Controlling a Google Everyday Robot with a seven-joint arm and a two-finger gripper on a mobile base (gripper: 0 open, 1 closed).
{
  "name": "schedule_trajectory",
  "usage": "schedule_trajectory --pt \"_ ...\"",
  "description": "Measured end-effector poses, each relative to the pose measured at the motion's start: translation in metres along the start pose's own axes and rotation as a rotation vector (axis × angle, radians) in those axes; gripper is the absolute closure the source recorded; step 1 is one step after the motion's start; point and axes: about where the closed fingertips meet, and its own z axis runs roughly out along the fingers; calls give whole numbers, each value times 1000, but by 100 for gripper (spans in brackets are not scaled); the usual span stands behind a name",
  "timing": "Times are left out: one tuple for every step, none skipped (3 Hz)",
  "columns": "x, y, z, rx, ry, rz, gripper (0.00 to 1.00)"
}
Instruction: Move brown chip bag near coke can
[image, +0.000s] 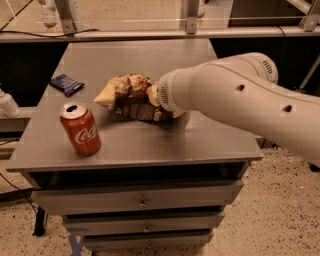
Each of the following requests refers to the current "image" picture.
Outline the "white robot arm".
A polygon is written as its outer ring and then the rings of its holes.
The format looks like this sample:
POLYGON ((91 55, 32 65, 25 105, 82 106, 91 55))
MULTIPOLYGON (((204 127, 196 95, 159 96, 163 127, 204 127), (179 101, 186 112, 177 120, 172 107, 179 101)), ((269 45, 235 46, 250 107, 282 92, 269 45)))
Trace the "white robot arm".
POLYGON ((274 62, 261 53, 221 58, 163 75, 147 90, 168 111, 198 111, 260 135, 320 165, 320 98, 277 84, 274 62))

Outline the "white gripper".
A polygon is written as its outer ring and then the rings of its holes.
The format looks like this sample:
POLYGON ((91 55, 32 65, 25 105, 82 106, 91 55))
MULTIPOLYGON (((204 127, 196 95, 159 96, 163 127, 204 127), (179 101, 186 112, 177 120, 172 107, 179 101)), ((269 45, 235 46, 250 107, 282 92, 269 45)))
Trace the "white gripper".
POLYGON ((189 91, 190 78, 191 76, 187 75, 183 69, 163 75, 158 81, 158 94, 156 85, 147 89, 150 103, 155 107, 161 104, 167 111, 189 111, 192 107, 189 91))

